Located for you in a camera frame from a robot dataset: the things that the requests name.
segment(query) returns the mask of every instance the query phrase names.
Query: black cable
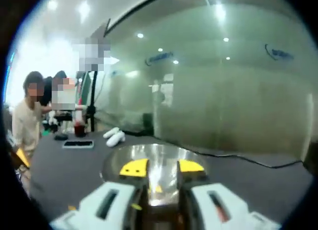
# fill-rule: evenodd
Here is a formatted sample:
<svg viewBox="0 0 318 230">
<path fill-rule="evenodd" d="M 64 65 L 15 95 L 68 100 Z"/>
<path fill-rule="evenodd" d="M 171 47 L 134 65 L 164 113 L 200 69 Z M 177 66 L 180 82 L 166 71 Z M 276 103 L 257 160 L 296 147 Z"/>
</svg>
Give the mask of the black cable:
<svg viewBox="0 0 318 230">
<path fill-rule="evenodd" d="M 145 135 L 142 135 L 141 133 L 136 133 L 136 134 L 132 134 L 131 132 L 128 133 L 128 135 L 132 135 L 132 136 L 145 136 Z M 242 160 L 246 160 L 250 163 L 253 163 L 253 164 L 258 164 L 260 166 L 263 166 L 263 167 L 266 167 L 266 168 L 270 168 L 270 169 L 281 169 L 281 168 L 285 168 L 285 167 L 289 167 L 289 166 L 292 166 L 292 165 L 295 165 L 295 164 L 298 164 L 298 163 L 302 163 L 301 160 L 295 160 L 295 161 L 292 161 L 292 162 L 289 162 L 289 163 L 286 163 L 286 164 L 281 164 L 281 165 L 267 165 L 267 164 L 264 164 L 264 163 L 261 163 L 261 162 L 258 162 L 258 161 L 255 161 L 255 160 L 252 160 L 252 159 L 249 159 L 245 156 L 242 156 L 242 155 L 239 155 L 239 154 L 211 154 L 211 153 L 202 153 L 202 152 L 198 152 L 198 151 L 194 151 L 190 148 L 187 148 L 187 147 L 184 147 L 180 144 L 176 144 L 176 143 L 173 143 L 173 142 L 168 142 L 169 144 L 172 144 L 172 145 L 175 145 L 175 146 L 178 146 L 180 148 L 183 148 L 183 149 L 186 149 L 186 150 L 189 150 L 195 154 L 198 154 L 198 155 L 204 155 L 204 156 L 210 156 L 210 157 L 215 157 L 215 158 L 238 158 L 238 159 L 242 159 Z"/>
<path fill-rule="evenodd" d="M 206 156 L 211 156 L 211 157 L 216 157 L 216 158 L 231 158 L 231 157 L 232 158 L 239 158 L 239 159 L 246 160 L 246 161 L 248 161 L 250 163 L 258 164 L 258 165 L 261 165 L 263 167 L 270 168 L 270 169 L 281 169 L 281 168 L 289 167 L 289 166 L 292 166 L 292 165 L 295 165 L 295 164 L 298 164 L 298 163 L 302 162 L 301 160 L 295 160 L 295 161 L 292 161 L 292 162 L 289 162 L 289 163 L 286 163 L 286 164 L 281 164 L 281 165 L 267 165 L 267 164 L 264 164 L 264 163 L 249 159 L 249 158 L 247 158 L 245 156 L 242 156 L 242 155 L 239 155 L 239 154 L 208 154 L 208 153 L 196 152 L 196 151 L 193 151 L 193 150 L 190 150 L 190 151 L 192 151 L 192 152 L 194 152 L 196 154 L 199 154 L 199 155 L 206 155 Z"/>
</svg>

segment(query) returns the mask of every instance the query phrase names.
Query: blue logo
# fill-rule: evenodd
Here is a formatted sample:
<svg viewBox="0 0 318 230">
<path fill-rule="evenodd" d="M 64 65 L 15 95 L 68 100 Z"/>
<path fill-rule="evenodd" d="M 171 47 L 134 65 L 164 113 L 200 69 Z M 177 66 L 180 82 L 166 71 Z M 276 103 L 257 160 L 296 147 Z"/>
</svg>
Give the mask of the blue logo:
<svg viewBox="0 0 318 230">
<path fill-rule="evenodd" d="M 153 56 L 149 59 L 145 59 L 145 64 L 147 66 L 151 66 L 153 63 L 156 63 L 160 60 L 170 59 L 172 57 L 173 57 L 173 52 L 158 54 L 158 55 Z"/>
<path fill-rule="evenodd" d="M 265 50 L 266 53 L 273 59 L 273 60 L 293 60 L 294 56 L 282 51 L 282 50 L 275 50 L 275 49 L 270 49 L 268 47 L 268 44 L 265 44 Z"/>
</svg>

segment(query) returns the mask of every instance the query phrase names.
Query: metal bowl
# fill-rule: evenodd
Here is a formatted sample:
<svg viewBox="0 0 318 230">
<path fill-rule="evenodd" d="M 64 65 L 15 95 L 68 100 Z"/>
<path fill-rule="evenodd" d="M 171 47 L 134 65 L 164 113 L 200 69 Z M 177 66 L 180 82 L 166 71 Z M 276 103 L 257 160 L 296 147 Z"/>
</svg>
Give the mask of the metal bowl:
<svg viewBox="0 0 318 230">
<path fill-rule="evenodd" d="M 101 177 L 104 181 L 116 181 L 124 164 L 137 159 L 149 160 L 148 176 L 150 206 L 177 204 L 177 161 L 186 159 L 205 167 L 197 154 L 172 145 L 135 145 L 115 150 L 104 161 Z"/>
</svg>

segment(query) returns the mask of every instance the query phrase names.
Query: white object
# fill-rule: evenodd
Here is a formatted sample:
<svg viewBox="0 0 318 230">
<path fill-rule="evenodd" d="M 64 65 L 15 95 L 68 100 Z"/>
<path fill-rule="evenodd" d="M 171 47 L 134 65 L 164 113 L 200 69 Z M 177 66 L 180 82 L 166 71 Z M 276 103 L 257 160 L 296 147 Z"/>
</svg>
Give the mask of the white object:
<svg viewBox="0 0 318 230">
<path fill-rule="evenodd" d="M 84 123 L 83 112 L 81 110 L 76 110 L 74 113 L 74 124 Z"/>
<path fill-rule="evenodd" d="M 106 217 L 99 217 L 105 203 L 116 193 Z M 135 187 L 128 184 L 106 182 L 79 203 L 79 209 L 69 211 L 51 222 L 56 230 L 121 230 L 124 228 L 127 209 L 135 194 Z"/>
<path fill-rule="evenodd" d="M 119 142 L 124 142 L 125 139 L 126 139 L 125 133 L 123 133 L 122 131 L 119 131 L 115 135 L 113 135 L 111 138 L 108 139 L 108 141 L 106 142 L 106 145 L 108 147 L 114 147 Z"/>
<path fill-rule="evenodd" d="M 103 137 L 105 139 L 110 138 L 111 136 L 115 135 L 117 132 L 119 132 L 119 128 L 118 127 L 114 127 L 113 129 L 111 129 L 110 131 L 106 132 Z"/>
<path fill-rule="evenodd" d="M 55 116 L 55 111 L 54 110 L 50 111 L 49 112 L 49 121 L 48 121 L 49 125 L 54 125 L 54 124 L 57 125 L 58 124 L 58 120 L 56 118 L 54 118 L 54 116 Z"/>
<path fill-rule="evenodd" d="M 204 229 L 215 230 L 278 230 L 280 226 L 265 216 L 248 210 L 247 203 L 220 183 L 196 186 L 191 189 L 199 206 Z M 222 222 L 213 198 L 219 202 L 229 220 Z"/>
</svg>

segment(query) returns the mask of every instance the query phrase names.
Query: dark gray table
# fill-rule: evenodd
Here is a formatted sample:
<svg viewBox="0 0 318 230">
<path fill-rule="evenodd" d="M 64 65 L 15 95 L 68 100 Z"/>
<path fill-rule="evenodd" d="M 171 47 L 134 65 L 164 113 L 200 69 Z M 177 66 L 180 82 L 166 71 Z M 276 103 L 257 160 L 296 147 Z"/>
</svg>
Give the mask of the dark gray table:
<svg viewBox="0 0 318 230">
<path fill-rule="evenodd" d="M 103 183 L 100 177 L 103 162 L 116 148 L 108 148 L 102 135 L 101 132 L 88 135 L 87 139 L 95 140 L 91 150 L 62 149 L 63 142 L 54 141 L 52 135 L 43 137 L 39 143 L 32 160 L 30 194 L 48 220 L 66 212 L 68 206 L 78 207 L 82 198 Z M 151 143 L 165 144 L 152 137 L 127 135 L 117 148 Z M 247 201 L 250 210 L 279 223 L 302 200 L 313 180 L 301 164 L 269 169 L 235 158 L 202 158 L 209 164 L 207 172 L 213 182 L 224 184 Z M 251 155 L 250 158 L 270 165 L 294 160 L 284 155 Z"/>
</svg>

